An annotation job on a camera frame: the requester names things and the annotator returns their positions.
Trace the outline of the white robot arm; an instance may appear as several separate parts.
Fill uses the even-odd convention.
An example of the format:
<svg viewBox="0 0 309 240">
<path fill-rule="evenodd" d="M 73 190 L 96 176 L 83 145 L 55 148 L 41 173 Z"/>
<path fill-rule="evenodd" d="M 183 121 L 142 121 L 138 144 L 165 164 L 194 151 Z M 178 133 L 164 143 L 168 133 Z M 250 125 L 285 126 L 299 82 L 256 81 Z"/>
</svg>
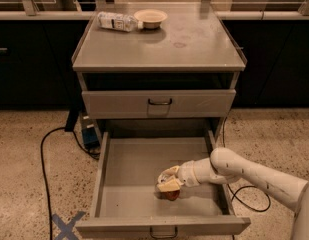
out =
<svg viewBox="0 0 309 240">
<path fill-rule="evenodd" d="M 174 193 L 182 186 L 227 184 L 240 178 L 294 213 L 290 240 L 309 240 L 309 181 L 247 160 L 228 148 L 215 148 L 208 158 L 164 170 L 158 177 L 157 189 Z"/>
</svg>

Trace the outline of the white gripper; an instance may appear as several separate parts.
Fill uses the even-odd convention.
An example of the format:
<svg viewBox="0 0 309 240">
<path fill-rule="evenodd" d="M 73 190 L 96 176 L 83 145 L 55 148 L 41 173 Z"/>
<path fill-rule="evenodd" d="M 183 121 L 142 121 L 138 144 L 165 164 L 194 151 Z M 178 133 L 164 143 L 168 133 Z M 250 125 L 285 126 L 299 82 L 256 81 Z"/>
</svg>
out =
<svg viewBox="0 0 309 240">
<path fill-rule="evenodd" d="M 160 192 L 173 192 L 181 189 L 182 185 L 186 187 L 196 187 L 200 185 L 195 174 L 195 161 L 183 163 L 164 170 L 158 177 L 159 181 L 165 181 L 157 184 Z"/>
</svg>

